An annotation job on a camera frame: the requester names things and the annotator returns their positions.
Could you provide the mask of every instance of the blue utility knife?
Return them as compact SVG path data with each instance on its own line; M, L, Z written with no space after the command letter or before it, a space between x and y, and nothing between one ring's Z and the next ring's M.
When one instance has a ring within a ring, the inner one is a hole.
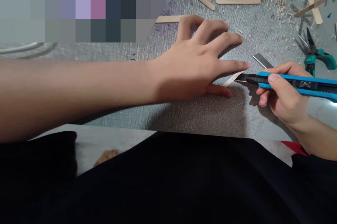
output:
M258 84L265 89L272 89L268 83L271 73L260 72L258 74L240 74L235 81ZM322 78L299 77L293 75L282 75L296 90L306 96L326 98L337 103L337 81Z

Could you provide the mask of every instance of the finger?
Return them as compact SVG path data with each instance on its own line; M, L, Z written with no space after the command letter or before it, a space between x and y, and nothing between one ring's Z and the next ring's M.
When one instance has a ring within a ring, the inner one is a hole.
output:
M206 95L222 96L232 98L233 94L230 89L221 85L209 85L206 89Z
M260 96L260 101L259 101L259 105L261 107L265 107L268 103L268 99L270 96L271 90L266 90L261 96Z
M267 91L267 89L261 88L259 86L255 93L256 93L256 95L261 95L261 94L265 93L266 91Z
M243 42L243 40L243 36L237 33L226 32L216 37L213 41L207 44L207 46L209 46L210 50L212 50L214 54L218 56L228 46L240 44Z
M275 68L265 69L265 72L276 74L298 75L303 77L312 77L301 65L294 61L287 61Z
M227 31L228 28L229 25L222 20L204 20L192 39L195 40L198 44L205 45L210 40L212 33L219 30Z
M200 25L203 21L204 18L194 14L181 17L178 26L177 42L189 40L191 38L191 27Z
M279 99L285 104L301 97L301 94L299 94L287 80L278 74L270 74L268 82L276 92Z
M238 71L244 71L250 67L250 63L233 60L219 60L219 72L218 75L225 73L232 73Z

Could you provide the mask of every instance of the pliers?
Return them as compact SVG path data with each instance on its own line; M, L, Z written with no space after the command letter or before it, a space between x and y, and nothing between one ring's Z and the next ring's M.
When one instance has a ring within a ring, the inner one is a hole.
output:
M309 28L306 28L306 35L308 43L306 43L305 40L300 35L298 35L302 43L304 44L305 48L307 49L307 55L305 59L305 70L308 71L313 77L315 77L316 59L323 61L329 70L337 69L337 64L334 57L324 52L323 49L316 48L316 45L309 31Z

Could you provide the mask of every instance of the fingernail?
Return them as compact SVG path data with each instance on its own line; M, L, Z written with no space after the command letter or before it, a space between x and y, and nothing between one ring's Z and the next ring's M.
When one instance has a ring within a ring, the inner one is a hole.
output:
M279 77L280 77L280 75L278 75L278 74L270 74L269 77L268 77L268 81L274 82L275 79L277 79Z

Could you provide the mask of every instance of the broken blade piece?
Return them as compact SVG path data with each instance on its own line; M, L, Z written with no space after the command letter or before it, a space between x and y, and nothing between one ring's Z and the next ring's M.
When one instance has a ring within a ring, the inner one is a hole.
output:
M273 68L273 66L260 53L253 56L264 68Z

